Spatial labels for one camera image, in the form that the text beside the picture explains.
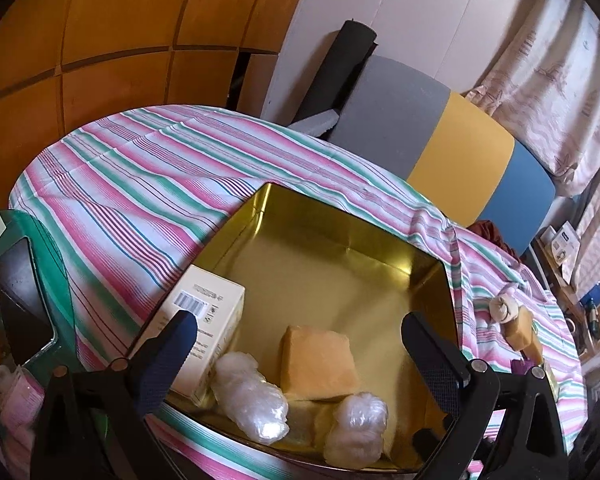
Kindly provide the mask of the black smartphone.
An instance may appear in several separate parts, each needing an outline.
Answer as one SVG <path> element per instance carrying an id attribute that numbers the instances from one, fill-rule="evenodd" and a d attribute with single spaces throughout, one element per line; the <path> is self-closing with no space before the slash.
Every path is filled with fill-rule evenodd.
<path id="1" fill-rule="evenodd" d="M 0 311 L 16 364 L 31 361 L 55 340 L 27 237 L 0 255 Z"/>

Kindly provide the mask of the pink green striped tablecloth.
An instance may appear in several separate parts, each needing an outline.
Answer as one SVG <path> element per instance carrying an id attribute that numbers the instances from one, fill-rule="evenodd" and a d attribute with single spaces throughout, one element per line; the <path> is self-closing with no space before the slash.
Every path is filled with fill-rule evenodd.
<path id="1" fill-rule="evenodd" d="M 90 122 L 38 154 L 12 189 L 9 205 L 41 222 L 64 260 L 81 363 L 98 370 L 121 356 L 211 235 L 268 182 L 438 258 L 460 348 L 501 372 L 514 352 L 488 300 L 511 292 L 533 313 L 573 444 L 588 410 L 581 365 L 562 310 L 526 266 L 372 162 L 216 107 L 148 106 Z"/>

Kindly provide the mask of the white blue carton box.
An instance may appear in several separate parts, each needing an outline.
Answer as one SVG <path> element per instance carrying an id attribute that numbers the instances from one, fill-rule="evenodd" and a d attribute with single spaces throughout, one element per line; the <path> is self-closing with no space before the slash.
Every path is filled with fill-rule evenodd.
<path id="1" fill-rule="evenodd" d="M 574 227 L 566 221 L 550 242 L 550 254 L 558 266 L 574 258 L 580 247 L 580 238 Z"/>

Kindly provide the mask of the black rolled mat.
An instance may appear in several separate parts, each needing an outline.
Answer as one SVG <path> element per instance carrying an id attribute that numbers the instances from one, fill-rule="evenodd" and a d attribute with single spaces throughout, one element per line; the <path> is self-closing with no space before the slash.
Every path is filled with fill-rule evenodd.
<path id="1" fill-rule="evenodd" d="M 294 122 L 326 110 L 343 109 L 366 60 L 377 47 L 376 37 L 377 32 L 363 23 L 343 23 L 306 90 Z"/>

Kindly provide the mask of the orange wooden wardrobe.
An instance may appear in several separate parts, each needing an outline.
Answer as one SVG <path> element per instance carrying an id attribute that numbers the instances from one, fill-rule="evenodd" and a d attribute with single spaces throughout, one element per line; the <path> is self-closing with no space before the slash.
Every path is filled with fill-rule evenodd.
<path id="1" fill-rule="evenodd" d="M 299 0 L 15 0 L 0 21 L 0 206 L 43 148 L 134 107 L 261 113 Z"/>

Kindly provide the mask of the white plastic wrap bundle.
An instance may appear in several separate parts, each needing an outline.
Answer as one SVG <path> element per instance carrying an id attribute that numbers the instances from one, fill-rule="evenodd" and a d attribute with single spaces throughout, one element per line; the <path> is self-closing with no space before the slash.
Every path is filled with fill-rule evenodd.
<path id="1" fill-rule="evenodd" d="M 258 371 L 251 354 L 221 356 L 215 362 L 211 390 L 225 416 L 249 440 L 270 445 L 288 434 L 286 396 Z"/>

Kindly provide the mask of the wooden side desk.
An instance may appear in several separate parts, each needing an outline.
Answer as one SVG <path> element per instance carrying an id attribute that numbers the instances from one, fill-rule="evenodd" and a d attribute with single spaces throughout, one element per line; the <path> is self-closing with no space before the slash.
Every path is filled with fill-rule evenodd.
<path id="1" fill-rule="evenodd" d="M 541 271 L 542 278 L 556 297 L 559 307 L 573 317 L 582 332 L 584 350 L 580 353 L 580 358 L 586 381 L 590 384 L 598 382 L 600 380 L 600 339 L 595 339 L 588 330 L 584 307 L 580 306 L 576 293 L 562 278 L 558 267 L 547 255 L 539 237 L 532 240 L 529 250 Z"/>

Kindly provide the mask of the purple snack packet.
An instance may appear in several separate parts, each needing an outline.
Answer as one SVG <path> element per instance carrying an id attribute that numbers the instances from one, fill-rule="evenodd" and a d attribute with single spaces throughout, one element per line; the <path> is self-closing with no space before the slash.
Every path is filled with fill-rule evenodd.
<path id="1" fill-rule="evenodd" d="M 535 364 L 528 359 L 516 359 L 510 361 L 510 369 L 514 375 L 524 376 L 535 367 Z"/>

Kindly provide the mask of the blue container on desk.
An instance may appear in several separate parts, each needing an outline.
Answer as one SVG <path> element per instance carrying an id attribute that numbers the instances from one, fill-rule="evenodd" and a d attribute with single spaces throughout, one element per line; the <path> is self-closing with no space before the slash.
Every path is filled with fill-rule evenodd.
<path id="1" fill-rule="evenodd" d="M 580 305 L 585 310 L 600 306 L 600 281 L 581 297 Z"/>

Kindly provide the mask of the beige barcode carton box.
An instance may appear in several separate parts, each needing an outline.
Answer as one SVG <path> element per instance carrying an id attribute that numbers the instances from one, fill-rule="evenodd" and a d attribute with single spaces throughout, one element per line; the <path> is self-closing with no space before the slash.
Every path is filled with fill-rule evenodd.
<path id="1" fill-rule="evenodd" d="M 234 337 L 244 310 L 245 287 L 198 266 L 189 266 L 158 307 L 132 353 L 166 327 L 178 311 L 187 311 L 197 321 L 197 337 L 171 390 L 203 408 L 215 361 L 226 351 Z"/>

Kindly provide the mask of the pink patterned curtain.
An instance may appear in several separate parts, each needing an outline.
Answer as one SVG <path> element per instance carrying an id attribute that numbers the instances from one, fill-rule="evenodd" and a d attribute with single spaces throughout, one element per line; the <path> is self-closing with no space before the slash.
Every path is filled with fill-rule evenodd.
<path id="1" fill-rule="evenodd" d="M 587 292 L 600 281 L 600 20 L 584 0 L 536 0 L 467 97 L 584 201 L 571 284 Z"/>

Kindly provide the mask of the gold metal tin box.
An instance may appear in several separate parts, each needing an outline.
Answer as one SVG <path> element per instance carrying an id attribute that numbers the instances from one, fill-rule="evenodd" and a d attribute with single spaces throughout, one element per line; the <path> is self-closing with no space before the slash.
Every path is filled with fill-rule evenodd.
<path id="1" fill-rule="evenodd" d="M 324 200 L 268 183 L 218 229 L 198 268 L 244 286 L 230 348 L 253 356 L 277 382 L 280 343 L 291 325 L 347 336 L 362 388 L 388 406 L 380 472 L 414 472 L 416 431 L 443 434 L 443 413 L 401 338 L 417 311 L 441 338 L 457 341 L 443 263 L 386 229 Z"/>

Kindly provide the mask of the grey yellow blue chair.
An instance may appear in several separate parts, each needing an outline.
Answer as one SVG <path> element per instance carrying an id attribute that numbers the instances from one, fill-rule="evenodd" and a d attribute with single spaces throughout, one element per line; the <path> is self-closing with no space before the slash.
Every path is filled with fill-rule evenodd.
<path id="1" fill-rule="evenodd" d="M 555 197 L 541 163 L 495 119 L 391 58 L 371 56 L 342 107 L 300 112 L 290 126 L 392 172 L 460 226 L 492 222 L 518 254 Z"/>

